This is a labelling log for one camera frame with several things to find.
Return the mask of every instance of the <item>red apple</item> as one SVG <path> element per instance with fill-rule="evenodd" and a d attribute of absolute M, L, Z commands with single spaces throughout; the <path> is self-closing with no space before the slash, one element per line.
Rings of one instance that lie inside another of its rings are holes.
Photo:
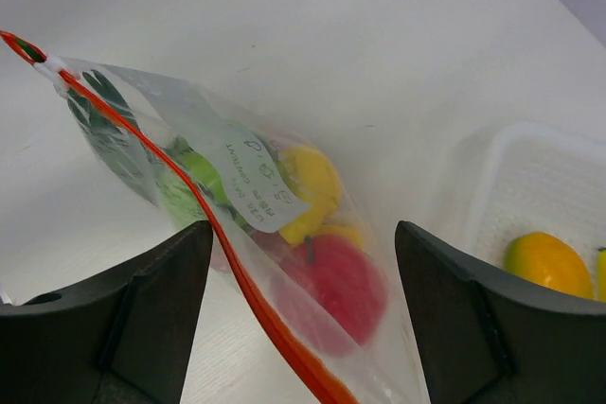
<path fill-rule="evenodd" d="M 286 255 L 293 253 L 293 247 L 278 232 L 254 231 L 250 237 L 275 261 L 281 261 Z"/>
<path fill-rule="evenodd" d="M 337 235 L 307 237 L 280 268 L 284 274 L 276 273 L 271 281 L 276 308 L 304 341 L 334 357 L 347 354 L 355 345 L 351 340 L 358 345 L 370 341 L 387 307 L 387 288 L 353 243 Z M 303 298 L 289 280 L 312 299 Z"/>

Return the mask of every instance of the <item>orange fruit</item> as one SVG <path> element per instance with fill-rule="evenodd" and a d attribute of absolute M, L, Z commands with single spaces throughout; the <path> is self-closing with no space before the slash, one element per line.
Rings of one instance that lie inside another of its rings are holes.
<path fill-rule="evenodd" d="M 577 252 L 544 232 L 533 232 L 513 240 L 505 253 L 504 268 L 546 288 L 594 298 L 591 275 Z"/>
<path fill-rule="evenodd" d="M 606 303 L 606 248 L 599 248 L 597 257 L 597 299 Z"/>

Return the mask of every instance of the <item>paper label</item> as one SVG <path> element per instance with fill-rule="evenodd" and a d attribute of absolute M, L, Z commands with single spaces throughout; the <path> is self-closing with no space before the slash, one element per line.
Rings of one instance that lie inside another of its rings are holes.
<path fill-rule="evenodd" d="M 309 209 L 282 180 L 262 141 L 217 115 L 187 81 L 103 65 L 135 88 L 158 115 L 214 166 L 227 199 L 255 229 L 276 232 Z"/>

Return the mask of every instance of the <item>white table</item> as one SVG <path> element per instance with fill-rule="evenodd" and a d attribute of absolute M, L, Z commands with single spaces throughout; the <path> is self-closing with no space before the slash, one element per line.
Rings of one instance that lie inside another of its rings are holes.
<path fill-rule="evenodd" d="M 606 139 L 606 52 L 558 0 L 0 0 L 0 18 L 49 52 L 195 80 L 296 122 L 388 254 L 398 220 L 457 244 L 467 196 L 444 172 L 477 130 L 531 118 Z M 24 301 L 167 237 L 47 81 L 7 48 L 0 62 L 9 293 Z M 200 321 L 184 403 L 314 402 L 214 274 Z"/>

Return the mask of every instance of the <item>orange zipper seal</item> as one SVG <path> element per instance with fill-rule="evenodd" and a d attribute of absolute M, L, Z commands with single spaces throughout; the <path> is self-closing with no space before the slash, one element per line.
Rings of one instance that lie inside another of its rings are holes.
<path fill-rule="evenodd" d="M 14 52 L 30 65 L 44 63 L 46 61 L 46 54 L 35 45 L 30 44 L 9 32 L 0 30 L 0 36 Z M 326 366 L 324 366 L 322 361 L 293 335 L 291 330 L 282 322 L 277 312 L 267 302 L 265 297 L 263 297 L 258 286 L 255 284 L 255 281 L 242 266 L 227 235 L 206 203 L 198 186 L 189 179 L 187 174 L 179 166 L 170 160 L 164 151 L 159 149 L 145 134 L 131 125 L 130 122 L 122 117 L 122 115 L 109 104 L 80 84 L 76 78 L 67 71 L 61 70 L 59 76 L 79 95 L 86 97 L 91 104 L 110 121 L 127 130 L 130 134 L 133 134 L 146 149 L 162 160 L 164 164 L 177 174 L 177 176 L 179 176 L 187 185 L 196 198 L 196 201 L 205 212 L 208 222 L 210 222 L 213 231 L 217 235 L 232 273 L 240 286 L 241 292 L 255 314 L 255 317 L 257 317 L 261 327 L 282 357 L 288 362 L 291 368 L 293 368 L 294 372 L 299 376 L 303 383 L 305 383 L 318 401 L 321 404 L 359 404 L 358 400 L 353 396 L 348 387 L 331 373 Z"/>

